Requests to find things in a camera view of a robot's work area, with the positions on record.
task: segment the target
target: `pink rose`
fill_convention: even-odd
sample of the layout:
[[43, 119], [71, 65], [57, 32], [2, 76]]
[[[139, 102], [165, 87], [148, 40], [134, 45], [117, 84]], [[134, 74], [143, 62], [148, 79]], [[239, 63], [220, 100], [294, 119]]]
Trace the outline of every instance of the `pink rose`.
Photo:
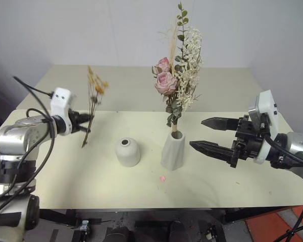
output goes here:
[[156, 66], [153, 66], [153, 72], [159, 74], [161, 72], [169, 72], [171, 68], [170, 62], [167, 57], [161, 59]]
[[176, 90], [177, 79], [169, 72], [162, 72], [157, 75], [155, 88], [164, 95], [170, 95]]

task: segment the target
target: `floor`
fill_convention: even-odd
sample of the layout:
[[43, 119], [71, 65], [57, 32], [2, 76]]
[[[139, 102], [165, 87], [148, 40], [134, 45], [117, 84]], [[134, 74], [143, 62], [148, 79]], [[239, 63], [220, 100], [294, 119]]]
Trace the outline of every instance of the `floor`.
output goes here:
[[[195, 211], [195, 210], [170, 210], [170, 211], [139, 211], [139, 212], [96, 212], [94, 210], [81, 210], [78, 215], [86, 218], [99, 218], [101, 223], [92, 225], [92, 233], [88, 241], [102, 242], [107, 230], [127, 226], [135, 231], [136, 242], [157, 241], [166, 242], [167, 231], [164, 227], [153, 225], [143, 227], [138, 221], [181, 221], [191, 237], [191, 241], [206, 242], [205, 231], [209, 223], [222, 228], [218, 241], [224, 242], [253, 242], [246, 223], [239, 221], [223, 225], [218, 221], [221, 211]], [[25, 241], [37, 242], [64, 242], [72, 241], [73, 230], [49, 221], [40, 220], [36, 229], [25, 234]]]

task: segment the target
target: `white ceramic vase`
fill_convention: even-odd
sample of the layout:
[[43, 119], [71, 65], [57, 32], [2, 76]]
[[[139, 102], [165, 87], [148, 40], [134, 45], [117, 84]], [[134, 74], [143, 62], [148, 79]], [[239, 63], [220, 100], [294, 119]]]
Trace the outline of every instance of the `white ceramic vase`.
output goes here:
[[115, 149], [118, 160], [123, 166], [133, 167], [140, 160], [139, 145], [133, 138], [118, 140]]
[[162, 166], [168, 170], [176, 170], [183, 166], [185, 135], [180, 132], [171, 132], [162, 151]]

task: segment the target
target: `white baby's breath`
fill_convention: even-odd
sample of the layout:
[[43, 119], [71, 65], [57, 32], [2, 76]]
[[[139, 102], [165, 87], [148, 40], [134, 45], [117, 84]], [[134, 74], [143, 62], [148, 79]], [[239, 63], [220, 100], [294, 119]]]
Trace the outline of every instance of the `white baby's breath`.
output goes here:
[[202, 64], [200, 58], [201, 33], [199, 30], [189, 27], [184, 35], [185, 39], [182, 53], [183, 58], [187, 61], [181, 60], [179, 65], [182, 66], [182, 69], [175, 73], [175, 77], [179, 81], [177, 101], [182, 111], [186, 111], [195, 99], [194, 91], [199, 80], [197, 74]]

